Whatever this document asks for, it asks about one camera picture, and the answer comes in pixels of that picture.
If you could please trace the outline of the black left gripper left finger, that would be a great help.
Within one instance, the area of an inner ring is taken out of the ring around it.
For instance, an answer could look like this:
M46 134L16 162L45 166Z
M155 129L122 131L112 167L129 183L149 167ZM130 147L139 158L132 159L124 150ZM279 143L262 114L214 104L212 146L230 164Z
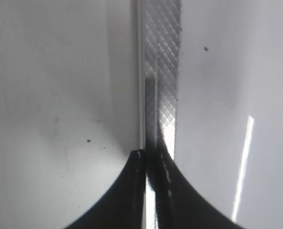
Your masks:
M146 183L146 156L141 149L128 160L108 191L68 229L140 229Z

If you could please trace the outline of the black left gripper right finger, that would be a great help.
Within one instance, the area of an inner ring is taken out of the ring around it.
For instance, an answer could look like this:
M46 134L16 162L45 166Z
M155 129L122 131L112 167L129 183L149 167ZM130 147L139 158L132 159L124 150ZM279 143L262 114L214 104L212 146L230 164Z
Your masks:
M147 174L155 192L159 228L240 228L189 184L170 157L162 134L158 134L156 143L148 145L147 159Z

